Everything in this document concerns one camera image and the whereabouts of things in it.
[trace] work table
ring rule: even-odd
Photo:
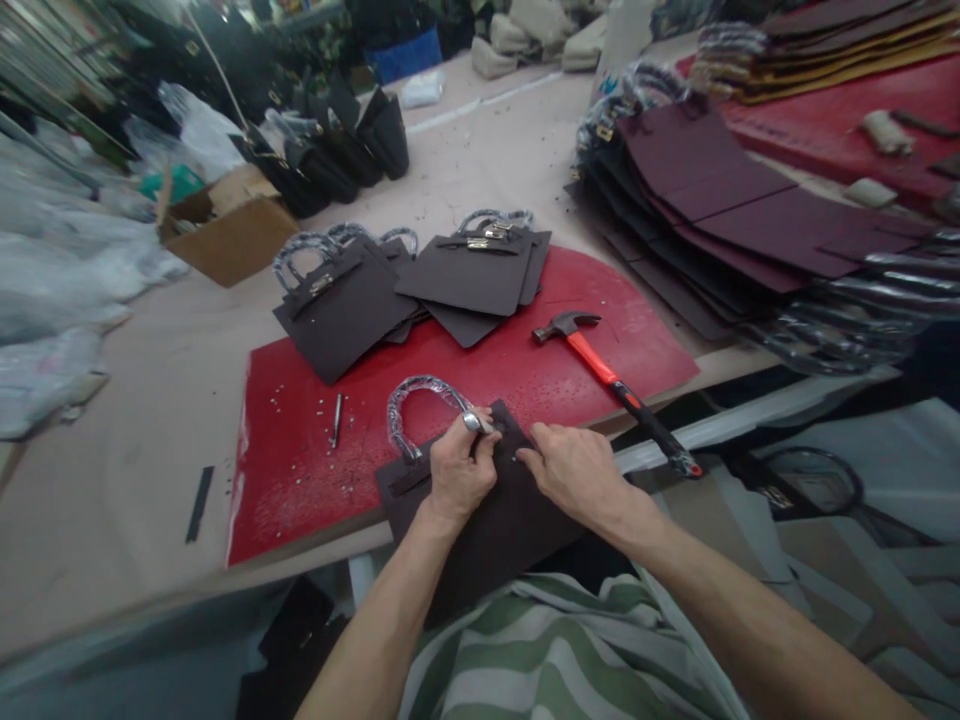
[[[408,225],[426,243],[477,208],[524,207],[535,229],[553,231],[555,245],[621,269],[562,190],[592,75],[533,67],[486,83],[469,56],[444,69],[443,101],[404,114],[409,174],[305,227],[355,221],[381,233]],[[706,343],[621,271],[700,369],[651,403],[775,364],[758,350]],[[76,423],[30,442],[0,496],[0,659],[110,618],[296,574],[389,541],[382,518],[371,515],[336,540],[307,538],[224,570],[248,355],[284,336],[271,313],[279,298],[269,269],[231,289],[191,272],[135,301],[133,317],[106,336],[110,381]],[[184,544],[208,465],[215,472],[199,537]]]

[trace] blue container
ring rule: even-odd
[[[363,54],[381,85],[416,75],[443,62],[436,27],[410,42],[386,50],[364,50]]]

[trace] red cutting board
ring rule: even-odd
[[[608,265],[553,247],[540,282],[533,304],[478,346],[464,350],[430,320],[404,345],[372,352],[332,388],[289,338],[250,353],[227,565],[380,506],[374,470],[398,457],[387,439],[387,398],[412,375],[436,375],[475,405],[502,398],[524,428],[537,420],[581,425],[617,410],[617,401],[565,341],[534,343],[531,331],[561,312],[603,316],[584,334],[641,397],[698,373],[644,297]],[[337,393],[344,403],[334,450],[329,439]],[[403,406],[404,427],[420,444],[455,414],[436,395],[414,393]]]
[[[873,178],[896,190],[900,204],[930,213],[952,182],[929,167],[960,152],[960,140],[904,127],[916,138],[913,155],[882,157],[858,128],[874,110],[905,110],[960,130],[958,89],[960,55],[949,55],[761,105],[726,102],[720,110],[747,150],[845,185]]]

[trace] metal clasp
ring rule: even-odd
[[[328,287],[333,285],[333,276],[330,273],[327,273],[323,277],[318,278],[310,285],[310,294],[316,297]]]

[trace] striped shirt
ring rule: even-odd
[[[646,573],[608,578],[599,596],[566,575],[525,575],[424,635],[400,718],[746,718],[677,613]]]

